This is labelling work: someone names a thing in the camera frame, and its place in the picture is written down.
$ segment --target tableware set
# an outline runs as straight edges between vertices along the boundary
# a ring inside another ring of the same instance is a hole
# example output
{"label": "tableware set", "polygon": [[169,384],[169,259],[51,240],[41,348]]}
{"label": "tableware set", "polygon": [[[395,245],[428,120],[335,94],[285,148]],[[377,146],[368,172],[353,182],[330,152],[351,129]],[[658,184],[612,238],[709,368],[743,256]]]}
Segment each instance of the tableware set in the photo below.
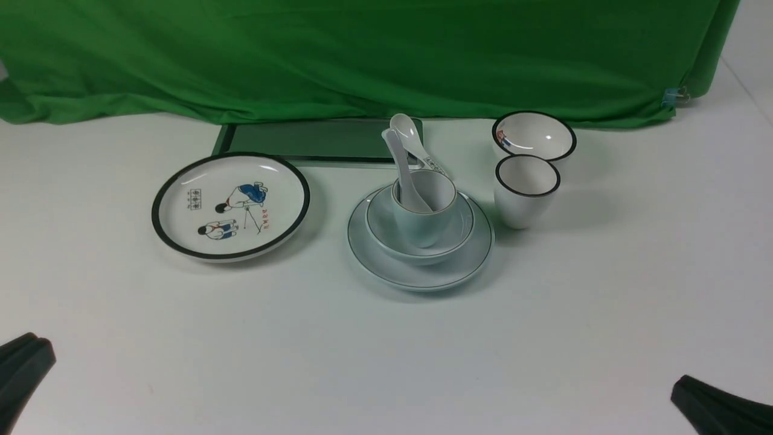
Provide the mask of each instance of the tableware set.
{"label": "tableware set", "polygon": [[[528,228],[561,183],[555,162],[577,145],[561,120],[534,112],[502,116],[492,127],[494,202],[502,222]],[[352,257],[379,281],[414,292],[467,282],[491,258],[494,227],[424,149],[404,114],[382,132],[396,166],[393,183],[361,199],[349,217]],[[407,152],[423,165],[410,170]],[[169,247],[207,262],[235,262],[269,252],[299,228],[309,188],[290,163],[257,152],[213,156],[178,171],[156,195],[152,223]]]}

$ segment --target bowl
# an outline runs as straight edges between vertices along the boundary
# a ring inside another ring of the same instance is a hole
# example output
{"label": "bowl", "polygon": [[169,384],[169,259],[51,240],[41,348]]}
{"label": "bowl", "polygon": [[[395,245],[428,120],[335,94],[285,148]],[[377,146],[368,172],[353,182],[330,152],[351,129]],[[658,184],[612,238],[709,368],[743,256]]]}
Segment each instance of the bowl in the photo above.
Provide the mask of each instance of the bowl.
{"label": "bowl", "polygon": [[368,233],[388,256],[412,265],[433,265],[443,262],[461,249],[470,239],[475,226],[475,214],[467,200],[457,193],[453,216],[438,242],[428,248],[412,245],[400,232],[394,219],[391,185],[373,197],[366,209]]}
{"label": "bowl", "polygon": [[577,146],[569,125],[539,111],[514,111],[494,121],[494,153],[497,160],[530,155],[548,162],[566,159]]}

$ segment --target ceramic spoon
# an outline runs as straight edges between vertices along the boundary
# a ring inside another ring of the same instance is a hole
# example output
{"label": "ceramic spoon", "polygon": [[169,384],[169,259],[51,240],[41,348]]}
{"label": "ceramic spoon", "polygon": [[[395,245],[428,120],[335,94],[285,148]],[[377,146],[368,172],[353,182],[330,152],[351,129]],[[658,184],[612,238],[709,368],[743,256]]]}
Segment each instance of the ceramic spoon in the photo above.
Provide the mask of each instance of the ceramic spoon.
{"label": "ceramic spoon", "polygon": [[419,138],[419,131],[416,129],[416,124],[410,116],[403,113],[394,115],[389,121],[389,126],[400,134],[400,141],[403,143],[403,148],[413,154],[417,159],[424,162],[424,165],[429,169],[439,172],[445,176],[448,174],[440,167],[430,155],[424,146],[421,145],[421,138]]}
{"label": "ceramic spoon", "polygon": [[397,164],[397,176],[400,180],[400,203],[407,209],[417,213],[431,213],[432,209],[424,202],[416,191],[414,181],[408,169],[408,156],[403,149],[403,143],[393,128],[387,128],[381,132],[381,137],[389,147],[395,164]]}

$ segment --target saucer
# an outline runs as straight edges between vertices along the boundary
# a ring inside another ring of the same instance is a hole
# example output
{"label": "saucer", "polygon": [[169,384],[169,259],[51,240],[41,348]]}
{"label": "saucer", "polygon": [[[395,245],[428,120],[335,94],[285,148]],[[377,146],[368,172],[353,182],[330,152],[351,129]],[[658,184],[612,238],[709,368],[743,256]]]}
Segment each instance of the saucer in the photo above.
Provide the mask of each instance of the saucer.
{"label": "saucer", "polygon": [[429,265],[443,261],[447,255],[460,249],[469,240],[475,224],[475,214],[467,200],[457,194],[453,217],[445,233],[429,248],[412,245],[397,227],[392,212],[391,186],[384,187],[368,202],[366,226],[384,251],[395,259],[413,264]]}
{"label": "saucer", "polygon": [[398,289],[436,292],[465,283],[483,270],[494,247],[494,228],[473,199],[460,192],[475,214],[475,225],[467,243],[442,263],[411,265],[388,256],[368,234],[366,209],[379,191],[372,192],[357,204],[347,228],[349,249],[370,275]]}
{"label": "saucer", "polygon": [[153,201],[156,234],[207,262],[235,262],[290,238],[308,210],[308,183],[290,163],[258,152],[208,157],[170,178]]}

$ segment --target cup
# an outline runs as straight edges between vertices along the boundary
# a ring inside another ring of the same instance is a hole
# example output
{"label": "cup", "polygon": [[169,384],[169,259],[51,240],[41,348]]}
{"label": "cup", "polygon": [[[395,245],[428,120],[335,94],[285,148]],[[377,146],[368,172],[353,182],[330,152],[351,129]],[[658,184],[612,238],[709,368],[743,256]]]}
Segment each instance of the cup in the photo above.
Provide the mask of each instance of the cup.
{"label": "cup", "polygon": [[415,170],[410,173],[416,191],[424,199],[431,213],[417,213],[400,202],[400,181],[392,184],[392,212],[400,233],[406,241],[419,248],[434,245],[451,223],[457,192],[454,182],[433,170]]}
{"label": "cup", "polygon": [[552,163],[521,154],[496,166],[494,203],[502,221],[516,230],[528,228],[553,201],[561,175]]}

